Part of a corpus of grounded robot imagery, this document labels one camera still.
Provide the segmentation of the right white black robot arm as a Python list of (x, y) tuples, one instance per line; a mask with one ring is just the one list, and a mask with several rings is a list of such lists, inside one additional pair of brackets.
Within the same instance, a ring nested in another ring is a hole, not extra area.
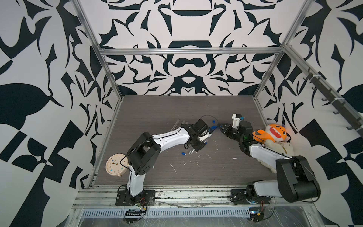
[(249, 122), (239, 120), (237, 124), (219, 124), (218, 127), (225, 136), (238, 142), (244, 154), (276, 172), (276, 180), (249, 183), (243, 199), (278, 197), (290, 203), (313, 203), (320, 198), (321, 189), (307, 159), (287, 154), (285, 149), (289, 145), (284, 142), (287, 133), (283, 126), (270, 124), (264, 130), (254, 131)]

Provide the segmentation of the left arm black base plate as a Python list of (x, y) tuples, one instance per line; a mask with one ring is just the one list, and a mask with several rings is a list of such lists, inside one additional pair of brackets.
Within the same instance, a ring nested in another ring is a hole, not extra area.
[(115, 206), (148, 206), (155, 202), (156, 191), (144, 190), (136, 196), (132, 196), (128, 190), (118, 191)]

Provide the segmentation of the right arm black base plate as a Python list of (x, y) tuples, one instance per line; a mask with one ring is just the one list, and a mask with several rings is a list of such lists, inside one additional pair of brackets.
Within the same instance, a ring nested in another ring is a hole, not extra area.
[(270, 204), (271, 198), (268, 196), (252, 196), (246, 189), (232, 189), (229, 200), (234, 205), (262, 205)]

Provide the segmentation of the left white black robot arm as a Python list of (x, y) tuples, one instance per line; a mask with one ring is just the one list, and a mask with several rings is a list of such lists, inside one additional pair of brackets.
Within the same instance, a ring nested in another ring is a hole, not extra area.
[(130, 169), (127, 190), (136, 197), (144, 191), (146, 173), (152, 169), (160, 153), (173, 147), (183, 145), (192, 147), (196, 152), (203, 149), (213, 130), (199, 119), (194, 124), (182, 124), (174, 131), (151, 135), (144, 132), (128, 150), (126, 158)]

